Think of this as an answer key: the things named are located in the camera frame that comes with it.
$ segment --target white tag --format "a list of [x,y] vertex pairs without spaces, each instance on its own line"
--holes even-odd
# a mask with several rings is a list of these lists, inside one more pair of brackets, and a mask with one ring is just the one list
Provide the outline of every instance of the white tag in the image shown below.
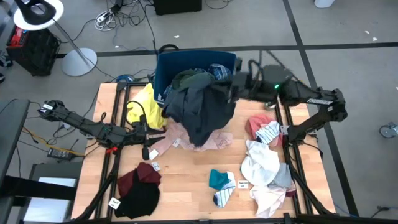
[[111,200],[109,201],[109,203],[108,203],[108,205],[110,206],[110,207],[112,207],[113,209],[118,209],[119,208],[119,205],[120,205],[120,201],[118,200],[118,199],[116,199],[116,198],[111,198]]
[[46,104],[44,104],[43,106],[42,106],[42,108],[47,108],[47,109],[49,109],[49,110],[52,110],[52,106],[50,106],[50,105],[46,105]]
[[155,169],[155,171],[159,171],[160,170],[160,165],[157,162],[152,162],[152,167]]
[[178,147],[178,145],[180,145],[180,141],[181,141],[180,138],[176,139],[176,140],[174,141],[174,143],[173,143],[173,146],[174,146],[174,147]]
[[152,150],[152,152],[149,153],[149,159],[154,160],[159,153],[156,151],[156,149]]
[[247,180],[239,180],[238,181],[238,188],[240,188],[240,189],[248,189],[249,188],[249,182]]

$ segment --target gray floor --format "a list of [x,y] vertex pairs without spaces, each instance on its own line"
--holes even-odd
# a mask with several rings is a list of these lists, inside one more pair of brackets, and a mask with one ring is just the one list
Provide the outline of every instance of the gray floor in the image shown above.
[[[72,37],[79,33],[88,19],[106,10],[104,0],[62,2],[65,13],[59,23]],[[215,7],[222,6],[219,0],[208,2]],[[290,5],[304,44],[370,43],[373,42],[373,37],[377,38],[375,42],[398,42],[398,31],[395,29],[398,1],[336,0],[328,9],[315,8],[312,0],[290,1]],[[156,16],[153,8],[149,7],[148,17],[158,47],[167,43],[177,44],[181,48],[296,44],[280,0],[235,0],[218,11],[203,5],[200,12],[166,16]],[[12,22],[0,36],[2,46],[11,29]],[[60,36],[54,27],[50,30]],[[75,43],[97,52],[124,50],[122,47],[114,47],[114,35],[115,30],[100,32],[90,23]],[[129,49],[138,46],[153,48],[146,21],[136,27],[121,27],[115,41],[117,45]],[[68,44],[63,44],[60,52],[67,53],[71,49]],[[258,52],[235,53],[244,62],[250,58],[258,59]],[[298,51],[276,51],[275,54],[308,83]],[[394,172],[398,168],[395,162],[398,158],[398,138],[384,139],[378,129],[389,121],[398,122],[398,48],[308,50],[307,54],[318,85],[326,89],[341,89],[347,101],[348,118],[342,123],[333,123],[332,127],[359,214],[362,217],[372,215],[376,205],[397,207],[398,196],[394,190],[398,180]],[[84,113],[98,85],[110,78],[97,70],[78,78],[68,77],[60,69],[61,62],[62,60],[55,62],[49,77],[32,77],[18,64],[3,70],[7,79],[0,84],[1,99],[28,98],[39,103],[58,99],[64,101],[70,110]],[[263,64],[265,63],[273,61],[264,57]],[[155,65],[154,55],[100,57],[97,64],[104,72],[114,76],[132,74],[143,68],[154,69]],[[35,110],[36,105],[32,105],[29,116],[36,116]],[[57,123],[42,119],[28,119],[25,126],[46,139],[51,138],[57,129]],[[323,161],[333,200],[347,211],[325,133],[320,131],[319,135],[319,146],[325,152]],[[60,139],[57,145],[70,147],[77,138],[80,141],[74,149],[82,152],[86,143],[78,132]],[[32,142],[25,134],[21,135],[21,140]],[[32,147],[19,144],[19,149],[23,177],[28,177],[34,163],[56,162]],[[8,174],[17,175],[17,167],[15,154]],[[16,213],[17,209],[13,209],[9,223],[16,222]],[[398,212],[381,212],[377,217],[398,219]]]

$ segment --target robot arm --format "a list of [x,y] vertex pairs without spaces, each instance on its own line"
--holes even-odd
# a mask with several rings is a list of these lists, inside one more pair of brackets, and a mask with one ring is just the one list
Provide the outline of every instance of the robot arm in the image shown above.
[[150,138],[150,134],[162,134],[164,132],[148,127],[145,115],[140,116],[139,122],[131,124],[131,131],[126,131],[122,127],[103,123],[106,113],[102,114],[101,121],[93,122],[69,111],[59,100],[45,101],[43,107],[39,109],[39,114],[41,118],[47,121],[62,121],[79,129],[84,135],[93,136],[99,145],[107,149],[122,149],[124,146],[143,144],[142,158],[144,160],[149,159],[148,147],[164,138]]
[[302,124],[282,127],[281,131],[287,135],[289,143],[301,142],[307,133],[321,129],[327,122],[340,122],[347,117],[345,100],[339,89],[313,90],[293,77],[291,71],[280,65],[266,65],[254,79],[251,72],[236,72],[230,82],[229,97],[233,101],[244,98],[273,105],[279,96],[284,106],[296,106],[299,103],[318,105],[319,112]]

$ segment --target white towel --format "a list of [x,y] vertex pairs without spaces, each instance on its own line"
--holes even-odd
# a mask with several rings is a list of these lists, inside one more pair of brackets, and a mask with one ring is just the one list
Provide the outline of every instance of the white towel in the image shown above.
[[248,151],[241,166],[242,175],[252,185],[266,186],[271,183],[279,171],[278,153],[268,145],[246,140]]
[[256,131],[256,136],[260,138],[264,144],[269,144],[274,138],[276,138],[280,131],[280,125],[276,121],[271,121],[267,126],[260,128]]
[[286,189],[283,187],[254,186],[249,193],[250,197],[256,200],[258,205],[256,216],[269,218],[278,208],[282,207]]

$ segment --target blue laundry basket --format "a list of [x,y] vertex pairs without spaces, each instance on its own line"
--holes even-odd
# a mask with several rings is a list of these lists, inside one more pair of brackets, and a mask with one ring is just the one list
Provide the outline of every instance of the blue laundry basket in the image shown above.
[[207,70],[212,63],[224,65],[231,72],[235,68],[236,55],[214,50],[186,50],[159,55],[155,74],[154,97],[163,107],[163,92],[176,74],[194,68]]

